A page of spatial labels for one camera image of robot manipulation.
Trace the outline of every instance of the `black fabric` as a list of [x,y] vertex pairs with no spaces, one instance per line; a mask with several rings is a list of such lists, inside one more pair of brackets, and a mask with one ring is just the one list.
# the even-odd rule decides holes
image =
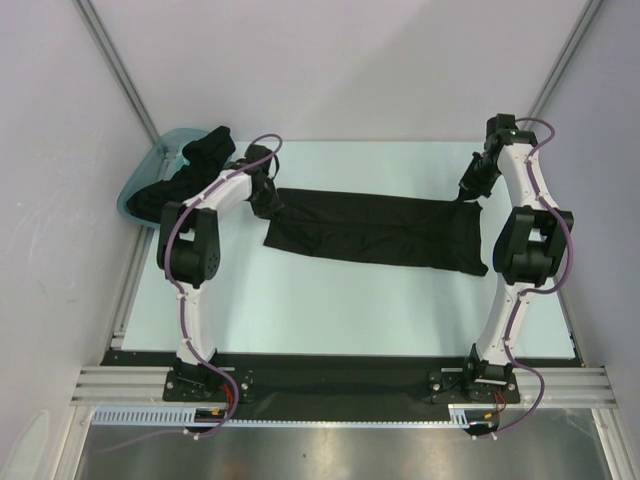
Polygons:
[[162,180],[133,194],[127,200],[129,212],[144,220],[160,223],[162,207],[169,201],[183,202],[213,182],[227,159],[236,151],[228,127],[218,127],[206,137],[188,143],[182,155],[189,165],[178,170],[171,180]]
[[483,276],[478,203],[278,189],[265,246],[312,257]]

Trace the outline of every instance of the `shiny metallic surface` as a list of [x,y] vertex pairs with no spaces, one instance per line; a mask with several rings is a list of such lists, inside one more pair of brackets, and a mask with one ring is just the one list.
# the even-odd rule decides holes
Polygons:
[[498,441],[462,430],[229,427],[100,453],[153,431],[92,426],[76,480],[612,478],[590,410],[539,411]]

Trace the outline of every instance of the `purple cable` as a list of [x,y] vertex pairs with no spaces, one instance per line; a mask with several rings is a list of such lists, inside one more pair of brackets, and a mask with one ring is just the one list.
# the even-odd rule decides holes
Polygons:
[[571,240],[571,232],[569,231],[569,226],[564,221],[562,216],[549,204],[549,202],[544,197],[540,196],[540,185],[538,184],[538,180],[536,179],[536,176],[533,172],[533,167],[531,163],[531,157],[533,157],[533,155],[536,152],[538,152],[543,146],[548,144],[553,139],[553,137],[555,137],[556,130],[555,128],[553,128],[553,126],[549,122],[540,120],[539,118],[524,117],[516,120],[516,122],[522,122],[522,121],[540,123],[545,127],[547,127],[550,132],[549,136],[545,138],[542,142],[540,142],[538,145],[533,147],[529,152],[529,154],[527,155],[527,159],[526,159],[527,175],[529,177],[529,181],[531,182],[531,185],[533,186],[533,191],[536,194],[538,201],[544,208],[546,208],[549,211],[551,215],[553,215],[553,217],[558,222],[558,225],[560,225],[560,228],[562,229],[562,233],[564,234],[565,240],[567,242],[567,264],[565,266],[564,272],[562,273],[562,277],[560,277],[560,280],[558,280],[558,282],[553,287],[548,288],[546,290],[538,289],[538,288],[526,288],[522,290],[522,292],[520,292],[520,295],[514,302],[513,309],[509,314],[509,320],[507,322],[507,327],[505,329],[504,338],[503,338],[505,353],[507,354],[509,361],[514,367],[521,368],[522,370],[526,370],[527,372],[532,373],[533,375],[538,377],[538,380],[540,381],[540,393],[538,394],[538,397],[536,398],[536,400],[533,402],[533,405],[531,405],[531,408],[527,410],[527,412],[522,417],[520,417],[515,422],[510,423],[509,425],[501,428],[500,430],[498,430],[498,433],[505,432],[507,430],[511,430],[515,428],[516,426],[521,424],[527,417],[532,415],[536,411],[540,403],[542,402],[542,398],[544,397],[544,392],[546,388],[544,377],[542,376],[542,374],[538,372],[535,368],[531,368],[527,365],[523,365],[522,363],[518,362],[518,360],[516,360],[513,353],[511,352],[511,347],[509,346],[509,341],[511,340],[511,330],[513,329],[513,324],[515,323],[518,310],[520,309],[520,305],[522,304],[522,300],[520,298],[526,295],[527,293],[549,295],[551,293],[557,292],[567,282],[567,279],[569,278],[569,274],[571,273],[571,269],[573,268],[573,241]]
[[[191,354],[195,357],[195,359],[198,360],[198,362],[202,363],[209,370],[211,370],[215,374],[220,375],[225,380],[227,380],[231,384],[231,388],[233,389],[233,405],[231,405],[231,407],[229,409],[229,412],[227,412],[227,415],[225,416],[225,418],[220,420],[220,422],[215,427],[213,427],[211,430],[209,430],[209,431],[207,431],[207,432],[205,432],[203,434],[195,434],[195,435],[193,435],[194,438],[207,438],[207,437],[210,437],[210,436],[214,435],[215,433],[218,432],[218,430],[225,423],[227,423],[231,419],[231,417],[233,417],[233,414],[235,413],[236,409],[238,408],[238,401],[240,399],[240,391],[238,390],[238,384],[235,382],[233,377],[231,377],[231,375],[229,375],[224,370],[219,369],[215,365],[212,365],[209,362],[207,362],[204,358],[202,358],[202,356],[197,352],[197,350],[194,348],[193,344],[191,343],[191,340],[190,340],[190,337],[189,337],[189,332],[187,331],[187,321],[186,321],[186,317],[185,317],[185,303],[186,303],[185,290],[184,290],[184,288],[182,288],[182,285],[180,285],[176,281],[176,279],[173,277],[173,275],[171,274],[171,251],[173,249],[173,244],[175,243],[175,240],[178,237],[178,233],[180,232],[180,228],[182,227],[182,224],[184,223],[186,218],[189,216],[189,214],[191,212],[193,212],[193,210],[195,210],[195,208],[202,203],[203,199],[206,199],[209,195],[211,195],[213,192],[215,192],[218,188],[220,188],[220,186],[222,184],[226,183],[228,179],[237,177],[238,175],[246,172],[247,170],[251,170],[252,168],[258,167],[258,166],[262,165],[263,163],[268,162],[269,160],[271,160],[280,151],[280,149],[282,148],[282,144],[284,142],[282,140],[282,137],[280,135],[278,135],[278,134],[275,134],[275,133],[267,133],[265,135],[259,136],[258,138],[256,138],[255,140],[253,140],[249,144],[249,147],[254,145],[254,144],[256,144],[260,140],[265,139],[265,138],[275,138],[278,141],[278,146],[275,148],[275,150],[273,150],[273,152],[271,152],[269,155],[265,156],[264,158],[261,158],[260,160],[256,160],[253,163],[249,163],[249,164],[243,166],[242,168],[234,170],[226,178],[222,178],[222,179],[219,179],[216,182],[214,182],[213,185],[211,185],[211,187],[204,192],[202,198],[196,199],[191,205],[189,205],[186,208],[184,213],[182,215],[180,215],[180,217],[176,221],[176,224],[173,227],[173,230],[171,230],[171,234],[169,235],[169,239],[167,241],[167,248],[166,248],[166,251],[165,251],[165,254],[164,254],[164,271],[165,271],[166,277],[169,280],[169,282],[171,282],[171,284],[178,289],[178,292],[180,292],[180,331],[182,332],[183,340],[185,340],[185,345],[187,346],[187,349],[189,350],[189,352],[191,352]],[[152,433],[149,433],[147,435],[143,435],[141,437],[134,438],[133,440],[128,440],[128,441],[120,443],[118,445],[114,445],[113,447],[108,447],[106,449],[99,450],[98,453],[109,453],[109,452],[112,452],[114,450],[118,450],[120,448],[128,447],[128,446],[131,446],[131,445],[135,445],[135,444],[137,444],[139,442],[143,442],[143,441],[148,440],[150,438],[158,437],[160,435],[165,435],[165,434],[169,434],[169,433],[184,433],[184,429],[182,429],[182,430],[178,430],[178,429],[159,430],[157,432],[152,432]]]

